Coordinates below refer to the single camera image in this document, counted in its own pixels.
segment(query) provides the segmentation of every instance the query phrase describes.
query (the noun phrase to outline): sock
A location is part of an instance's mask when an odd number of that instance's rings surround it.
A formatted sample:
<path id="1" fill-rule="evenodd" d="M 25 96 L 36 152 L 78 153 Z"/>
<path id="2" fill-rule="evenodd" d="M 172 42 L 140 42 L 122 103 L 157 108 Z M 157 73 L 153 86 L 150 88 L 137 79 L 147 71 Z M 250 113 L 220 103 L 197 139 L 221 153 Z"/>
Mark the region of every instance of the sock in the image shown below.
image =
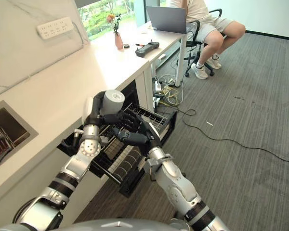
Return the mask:
<path id="1" fill-rule="evenodd" d="M 200 69 L 200 68 L 203 67 L 203 64 L 201 64 L 201 63 L 198 61 L 197 64 L 196 64 L 196 67 L 197 67 L 198 69 Z"/>
<path id="2" fill-rule="evenodd" d="M 218 60 L 220 57 L 220 55 L 218 53 L 215 53 L 214 55 L 212 55 L 212 59 L 214 60 Z"/>

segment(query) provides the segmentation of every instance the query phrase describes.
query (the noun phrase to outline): white sneaker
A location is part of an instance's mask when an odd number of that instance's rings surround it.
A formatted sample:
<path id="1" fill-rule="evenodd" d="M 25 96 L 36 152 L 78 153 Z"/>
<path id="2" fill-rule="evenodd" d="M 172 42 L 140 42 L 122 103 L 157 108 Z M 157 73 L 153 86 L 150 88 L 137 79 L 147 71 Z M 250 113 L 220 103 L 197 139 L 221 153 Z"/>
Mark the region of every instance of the white sneaker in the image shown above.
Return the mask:
<path id="1" fill-rule="evenodd" d="M 218 62 L 218 59 L 213 59 L 210 57 L 207 61 L 207 64 L 209 64 L 213 69 L 220 69 L 222 65 Z"/>
<path id="2" fill-rule="evenodd" d="M 204 66 L 202 68 L 197 68 L 196 63 L 193 63 L 191 69 L 195 72 L 195 75 L 199 79 L 206 79 L 208 77 L 207 73 L 204 70 Z"/>

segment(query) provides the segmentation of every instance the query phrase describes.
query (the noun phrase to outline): laptop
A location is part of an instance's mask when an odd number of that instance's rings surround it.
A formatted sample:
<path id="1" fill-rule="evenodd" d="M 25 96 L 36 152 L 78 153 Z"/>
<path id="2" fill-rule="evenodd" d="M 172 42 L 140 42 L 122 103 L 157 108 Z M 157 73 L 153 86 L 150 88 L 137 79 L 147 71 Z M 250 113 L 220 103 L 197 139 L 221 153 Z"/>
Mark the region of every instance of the laptop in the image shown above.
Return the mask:
<path id="1" fill-rule="evenodd" d="M 153 29 L 186 34 L 184 8 L 146 6 Z"/>

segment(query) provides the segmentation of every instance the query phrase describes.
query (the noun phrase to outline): vase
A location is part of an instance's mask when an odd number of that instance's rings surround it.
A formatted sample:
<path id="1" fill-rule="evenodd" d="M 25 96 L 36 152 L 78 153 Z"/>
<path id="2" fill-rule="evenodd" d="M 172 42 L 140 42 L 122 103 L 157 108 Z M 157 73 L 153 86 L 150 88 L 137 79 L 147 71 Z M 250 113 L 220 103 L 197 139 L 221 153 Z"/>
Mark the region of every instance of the vase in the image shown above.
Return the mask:
<path id="1" fill-rule="evenodd" d="M 123 49 L 123 42 L 119 32 L 115 33 L 115 44 L 118 50 Z"/>

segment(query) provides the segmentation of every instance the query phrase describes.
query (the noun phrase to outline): white wall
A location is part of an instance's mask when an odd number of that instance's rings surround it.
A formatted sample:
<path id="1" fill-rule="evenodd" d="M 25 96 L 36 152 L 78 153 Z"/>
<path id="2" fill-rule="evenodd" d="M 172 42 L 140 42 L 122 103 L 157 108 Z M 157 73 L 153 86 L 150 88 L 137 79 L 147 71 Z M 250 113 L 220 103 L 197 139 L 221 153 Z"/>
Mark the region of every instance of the white wall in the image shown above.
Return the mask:
<path id="1" fill-rule="evenodd" d="M 43 40 L 36 26 L 70 17 L 74 30 Z M 88 39 L 74 0 L 0 0 L 0 93 L 57 60 Z"/>
<path id="2" fill-rule="evenodd" d="M 222 17 L 247 30 L 289 37 L 289 0 L 205 0 L 209 10 L 222 8 Z"/>

